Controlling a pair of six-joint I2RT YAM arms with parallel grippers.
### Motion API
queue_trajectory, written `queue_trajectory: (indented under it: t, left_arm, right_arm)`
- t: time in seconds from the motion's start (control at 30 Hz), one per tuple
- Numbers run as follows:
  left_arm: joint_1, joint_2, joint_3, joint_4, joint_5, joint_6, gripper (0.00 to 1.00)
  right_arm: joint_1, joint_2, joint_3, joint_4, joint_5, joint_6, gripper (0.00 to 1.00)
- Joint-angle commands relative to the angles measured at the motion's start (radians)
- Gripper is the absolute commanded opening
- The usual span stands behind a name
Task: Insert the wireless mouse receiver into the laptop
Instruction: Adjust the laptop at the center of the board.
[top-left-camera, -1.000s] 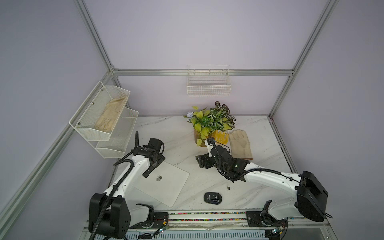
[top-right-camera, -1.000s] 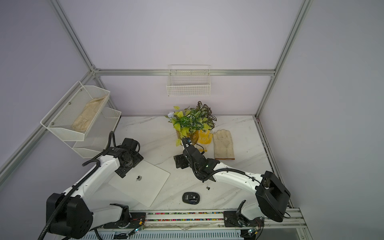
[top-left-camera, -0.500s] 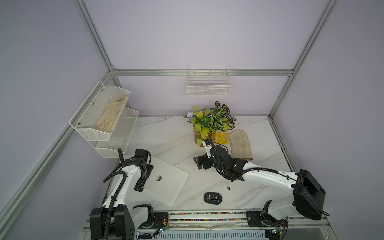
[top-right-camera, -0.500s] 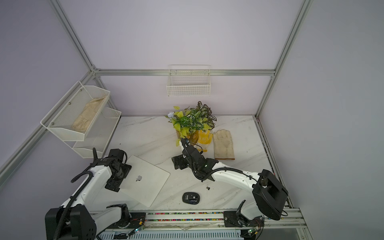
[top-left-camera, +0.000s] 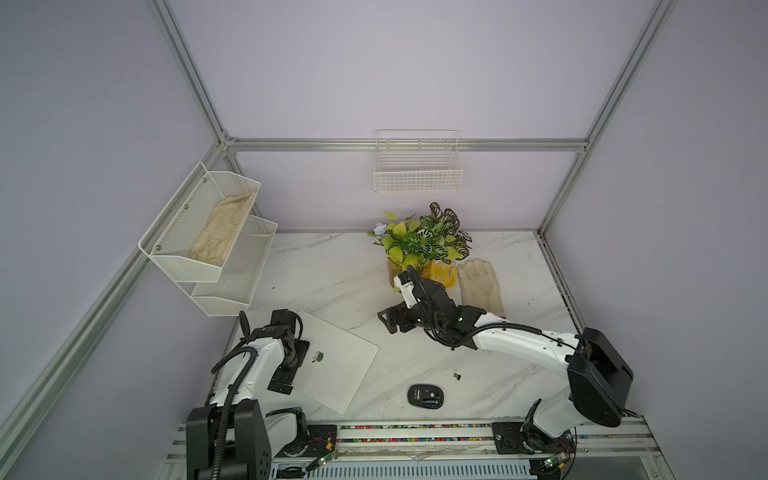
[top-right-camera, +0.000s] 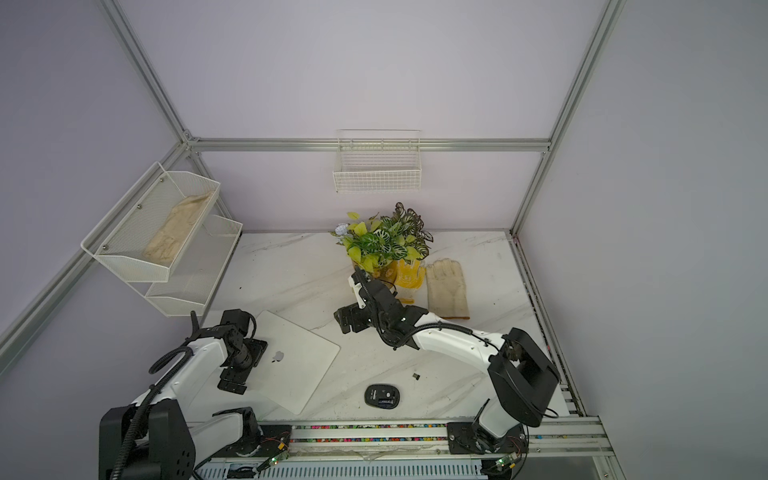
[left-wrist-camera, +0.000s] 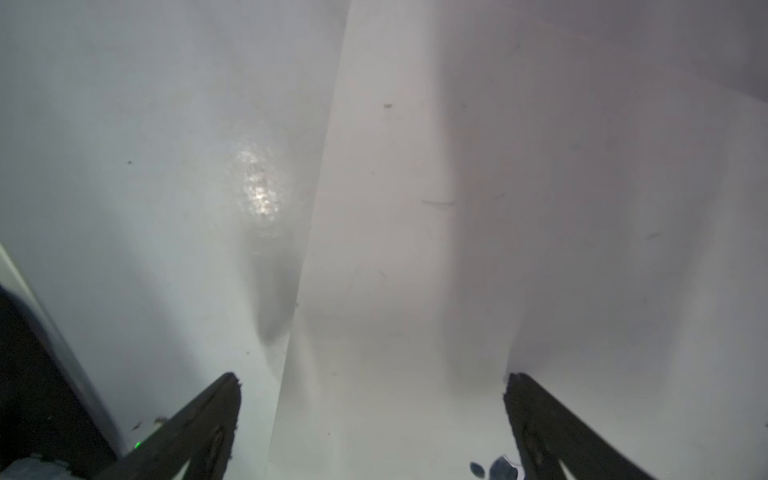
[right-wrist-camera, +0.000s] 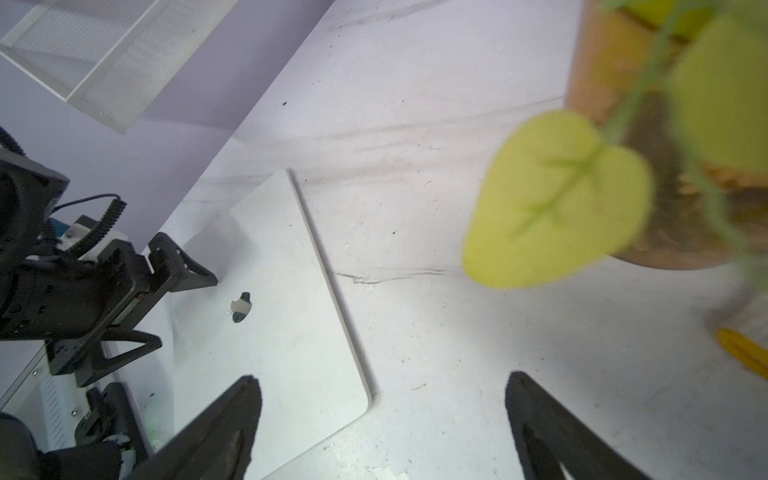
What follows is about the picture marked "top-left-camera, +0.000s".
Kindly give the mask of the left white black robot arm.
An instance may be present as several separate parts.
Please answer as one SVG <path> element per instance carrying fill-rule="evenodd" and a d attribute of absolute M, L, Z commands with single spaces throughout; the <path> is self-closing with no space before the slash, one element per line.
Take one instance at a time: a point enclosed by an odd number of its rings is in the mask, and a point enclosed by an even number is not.
<path fill-rule="evenodd" d="M 264 413 L 265 393 L 288 395 L 308 353 L 300 315 L 275 310 L 269 324 L 255 330 L 245 312 L 238 314 L 242 337 L 211 369 L 231 376 L 223 390 L 193 409 L 185 423 L 188 479 L 267 479 L 279 453 L 295 457 L 311 443 L 300 407 Z"/>

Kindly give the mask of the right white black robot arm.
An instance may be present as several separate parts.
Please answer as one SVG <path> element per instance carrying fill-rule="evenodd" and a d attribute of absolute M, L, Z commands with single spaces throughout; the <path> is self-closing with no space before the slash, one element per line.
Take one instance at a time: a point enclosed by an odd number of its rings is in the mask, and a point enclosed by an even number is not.
<path fill-rule="evenodd" d="M 592 422 L 617 428 L 631 416 L 626 402 L 634 373 L 599 330 L 562 333 L 513 323 L 486 309 L 458 305 L 443 284 L 414 268 L 395 276 L 401 303 L 378 312 L 391 334 L 422 329 L 428 338 L 456 350 L 467 347 L 509 355 L 547 369 L 566 382 L 547 399 L 536 400 L 510 435 L 515 453 L 575 448 L 575 430 Z"/>

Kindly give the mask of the black wireless mouse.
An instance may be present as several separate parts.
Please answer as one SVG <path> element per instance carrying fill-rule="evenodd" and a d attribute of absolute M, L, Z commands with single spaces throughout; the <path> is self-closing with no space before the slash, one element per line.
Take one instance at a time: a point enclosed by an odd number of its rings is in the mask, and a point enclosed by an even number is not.
<path fill-rule="evenodd" d="M 407 390 L 406 398 L 411 406 L 427 410 L 440 409 L 445 401 L 443 390 L 431 384 L 411 385 Z"/>

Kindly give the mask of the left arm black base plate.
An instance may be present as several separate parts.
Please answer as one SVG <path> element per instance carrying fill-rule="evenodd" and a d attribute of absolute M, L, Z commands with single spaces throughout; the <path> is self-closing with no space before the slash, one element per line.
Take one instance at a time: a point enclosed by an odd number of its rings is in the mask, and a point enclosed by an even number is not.
<path fill-rule="evenodd" d="M 280 450 L 278 458 L 316 458 L 329 453 L 337 442 L 338 428 L 332 424 L 310 424 L 298 444 Z"/>

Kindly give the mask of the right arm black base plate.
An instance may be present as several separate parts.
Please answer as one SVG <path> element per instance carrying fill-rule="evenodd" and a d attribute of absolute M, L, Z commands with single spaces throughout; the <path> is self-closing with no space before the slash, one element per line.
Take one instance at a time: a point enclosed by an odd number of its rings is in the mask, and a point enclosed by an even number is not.
<path fill-rule="evenodd" d="M 570 455 L 575 451 L 573 437 L 569 433 L 549 437 L 523 422 L 494 422 L 491 429 L 496 453 L 500 455 Z"/>

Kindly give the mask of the white laptop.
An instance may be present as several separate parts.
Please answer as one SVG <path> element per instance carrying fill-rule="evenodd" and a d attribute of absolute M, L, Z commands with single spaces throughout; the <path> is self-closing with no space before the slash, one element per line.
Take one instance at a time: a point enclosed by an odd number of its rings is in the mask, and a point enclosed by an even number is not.
<path fill-rule="evenodd" d="M 307 312 L 300 311 L 306 357 L 294 389 L 336 414 L 351 405 L 370 370 L 379 347 Z"/>

